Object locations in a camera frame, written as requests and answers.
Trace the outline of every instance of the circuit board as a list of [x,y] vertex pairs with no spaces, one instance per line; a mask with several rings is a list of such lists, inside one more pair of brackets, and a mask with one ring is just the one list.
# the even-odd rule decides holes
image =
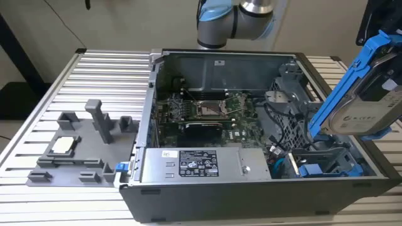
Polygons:
[[265,147],[252,100],[241,92],[223,100],[185,100],[173,94],[157,102],[160,147]]

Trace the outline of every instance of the slotted aluminum surface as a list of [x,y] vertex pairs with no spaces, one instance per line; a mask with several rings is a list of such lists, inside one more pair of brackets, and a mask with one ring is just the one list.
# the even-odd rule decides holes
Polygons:
[[[54,120],[61,111],[73,110],[80,118],[89,118],[84,103],[86,99],[97,98],[110,118],[121,115],[130,115],[136,120],[140,118],[148,79],[148,53],[86,51],[74,58],[76,61],[72,60],[54,82],[53,93],[45,96],[37,113],[28,118],[26,125],[0,155],[0,160],[5,160],[0,167],[0,223],[8,225],[140,225],[132,219],[114,188],[24,185],[28,172],[58,128]],[[345,71],[343,63],[320,56],[311,56],[308,60],[328,85],[335,87]],[[391,127],[392,133],[375,144],[402,173],[402,125],[395,123]],[[400,212],[402,186],[398,186],[379,197],[357,200],[331,217],[181,222],[180,225],[399,226]]]

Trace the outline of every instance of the white wall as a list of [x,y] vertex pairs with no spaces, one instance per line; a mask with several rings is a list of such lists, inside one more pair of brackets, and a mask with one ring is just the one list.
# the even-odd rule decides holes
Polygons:
[[[351,59],[365,1],[289,0],[273,50]],[[196,0],[90,0],[89,11],[84,0],[48,2],[90,49],[196,48]],[[40,75],[53,81],[80,42],[42,0],[0,0],[0,13]],[[267,51],[268,45],[231,40],[227,49]]]
[[[196,0],[48,0],[90,49],[196,48]],[[0,13],[46,81],[81,48],[42,0],[0,0]],[[229,49],[260,50],[265,42],[231,41]]]
[[337,56],[348,65],[367,0],[291,0],[273,51]]

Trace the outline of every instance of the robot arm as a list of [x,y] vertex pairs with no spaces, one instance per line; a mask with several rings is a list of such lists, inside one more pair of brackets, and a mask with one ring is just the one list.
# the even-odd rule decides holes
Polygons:
[[200,0],[196,14],[200,49],[219,49],[227,39],[255,40],[268,35],[273,25],[271,0]]

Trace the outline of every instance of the warning label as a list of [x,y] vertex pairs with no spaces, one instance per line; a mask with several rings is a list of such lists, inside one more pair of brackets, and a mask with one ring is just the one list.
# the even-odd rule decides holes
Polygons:
[[179,175],[181,177],[217,177],[216,151],[180,151]]

